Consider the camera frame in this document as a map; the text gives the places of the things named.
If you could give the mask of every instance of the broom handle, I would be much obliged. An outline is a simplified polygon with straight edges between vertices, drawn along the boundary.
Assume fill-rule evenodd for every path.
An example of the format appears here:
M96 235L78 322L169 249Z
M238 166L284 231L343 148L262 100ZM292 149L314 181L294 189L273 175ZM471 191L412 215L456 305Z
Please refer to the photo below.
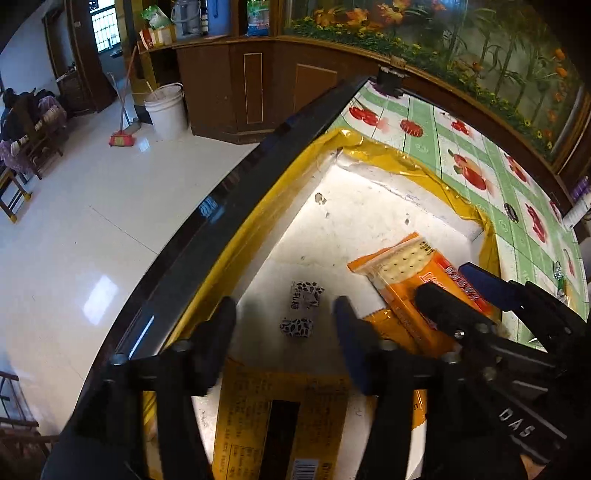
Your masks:
M138 51L138 46L134 47L134 52L131 54L131 60L129 61L129 67L127 67L127 77L125 77L125 86L123 88L123 100L121 101L121 121L119 131L123 131L123 114L125 112L125 99L127 98L127 84L129 83L129 76L131 75L131 67L134 65L135 53Z

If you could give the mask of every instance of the screw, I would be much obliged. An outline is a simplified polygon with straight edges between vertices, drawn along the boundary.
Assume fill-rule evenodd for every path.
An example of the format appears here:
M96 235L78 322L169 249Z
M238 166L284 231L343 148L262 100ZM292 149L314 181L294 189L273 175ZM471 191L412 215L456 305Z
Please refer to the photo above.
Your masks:
M116 353L111 357L111 365L123 365L127 361L127 355Z
M480 333L488 333L488 325L486 323L477 323L476 330Z
M496 378L496 369L494 367L484 367L482 376L487 382L492 382Z
M190 340L178 340L173 343L172 349L175 352L186 352L187 350L190 350L192 346L193 343Z
M447 364L457 364L460 362L460 355L457 352L446 352L441 356L441 360Z
M396 344L396 342L385 338L384 340L380 341L379 347L382 350L386 350L387 352L389 352L391 350L396 350L398 348L398 345Z

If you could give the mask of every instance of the barcode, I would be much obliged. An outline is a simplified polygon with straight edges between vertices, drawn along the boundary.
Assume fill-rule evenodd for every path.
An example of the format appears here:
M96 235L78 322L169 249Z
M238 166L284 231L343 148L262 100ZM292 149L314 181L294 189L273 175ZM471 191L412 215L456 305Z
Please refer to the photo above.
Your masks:
M296 458L291 480L314 480L318 469L316 458Z

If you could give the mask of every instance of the purple cloth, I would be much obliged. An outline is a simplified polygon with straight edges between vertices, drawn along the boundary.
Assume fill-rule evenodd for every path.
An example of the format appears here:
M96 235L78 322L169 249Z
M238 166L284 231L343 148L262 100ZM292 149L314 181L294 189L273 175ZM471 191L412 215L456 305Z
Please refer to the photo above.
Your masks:
M57 107L57 115L47 124L50 131L56 131L59 128L66 126L67 114L60 102L55 97L47 96L39 100L39 111L41 116L45 115L52 107ZM18 154L16 157L12 156L10 147L12 142L2 140L0 142L0 162L4 163L8 168L16 170L21 173L29 173L31 166L25 155Z

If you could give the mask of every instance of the white floor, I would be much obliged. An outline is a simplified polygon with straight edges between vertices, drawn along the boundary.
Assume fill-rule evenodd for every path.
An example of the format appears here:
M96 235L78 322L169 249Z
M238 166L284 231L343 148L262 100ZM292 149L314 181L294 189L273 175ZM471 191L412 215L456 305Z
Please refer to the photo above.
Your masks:
M0 212L0 369L19 375L44 434L69 418L109 328L167 241L254 145L193 137L109 147L115 103L75 119L13 225Z

